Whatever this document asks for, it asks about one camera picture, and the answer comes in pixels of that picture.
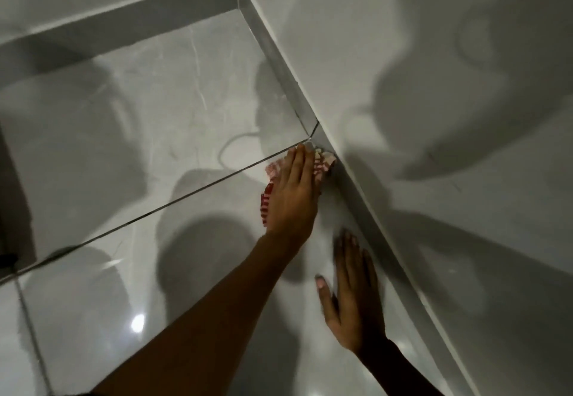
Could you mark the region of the person's left hand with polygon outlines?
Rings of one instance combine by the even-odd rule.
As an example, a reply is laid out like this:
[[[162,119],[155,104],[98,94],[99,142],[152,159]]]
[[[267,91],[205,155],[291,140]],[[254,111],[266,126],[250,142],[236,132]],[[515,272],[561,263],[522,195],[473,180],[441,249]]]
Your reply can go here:
[[[322,179],[318,188],[280,188],[277,178],[269,201],[267,233],[277,236],[292,250],[309,239],[318,213]]]

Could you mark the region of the person's right hand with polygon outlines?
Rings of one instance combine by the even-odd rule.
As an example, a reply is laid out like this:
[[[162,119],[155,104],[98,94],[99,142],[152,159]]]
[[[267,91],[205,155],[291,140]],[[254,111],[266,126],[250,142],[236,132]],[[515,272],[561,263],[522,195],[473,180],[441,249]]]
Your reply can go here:
[[[355,356],[366,340],[378,336],[386,338],[381,288],[374,262],[366,249],[361,248],[361,252],[362,276],[348,278],[345,230],[342,230],[333,247],[336,293],[331,292],[336,297],[340,324],[326,325],[340,345]]]

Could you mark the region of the red white striped cloth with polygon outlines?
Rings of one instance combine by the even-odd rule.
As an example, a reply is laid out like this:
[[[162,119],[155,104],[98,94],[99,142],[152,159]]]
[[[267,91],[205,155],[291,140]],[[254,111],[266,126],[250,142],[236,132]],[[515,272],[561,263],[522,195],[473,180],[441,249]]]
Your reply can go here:
[[[267,226],[268,221],[268,208],[269,208],[269,201],[270,197],[273,192],[273,188],[277,181],[277,178],[281,174],[281,170],[283,165],[286,161],[287,156],[282,156],[271,161],[265,167],[265,173],[268,178],[268,184],[261,194],[261,201],[260,201],[260,215],[262,220],[262,225],[264,227]],[[333,165],[336,163],[337,157],[334,153],[328,152],[323,150],[322,148],[315,149],[315,160],[314,160],[314,176],[320,176],[320,179],[325,179],[328,175],[330,175]]]

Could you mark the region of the person's left forearm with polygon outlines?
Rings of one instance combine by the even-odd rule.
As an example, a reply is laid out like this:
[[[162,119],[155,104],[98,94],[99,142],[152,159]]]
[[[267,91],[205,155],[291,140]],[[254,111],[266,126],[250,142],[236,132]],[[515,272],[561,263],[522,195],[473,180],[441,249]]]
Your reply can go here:
[[[224,396],[302,237],[265,233],[247,258],[131,356],[95,396]]]

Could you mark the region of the person's right forearm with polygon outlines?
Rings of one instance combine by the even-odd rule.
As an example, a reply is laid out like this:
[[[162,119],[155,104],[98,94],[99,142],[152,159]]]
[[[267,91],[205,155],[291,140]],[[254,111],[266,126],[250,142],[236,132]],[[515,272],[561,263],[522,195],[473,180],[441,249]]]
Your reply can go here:
[[[356,356],[387,396],[443,396],[385,337],[366,340]]]

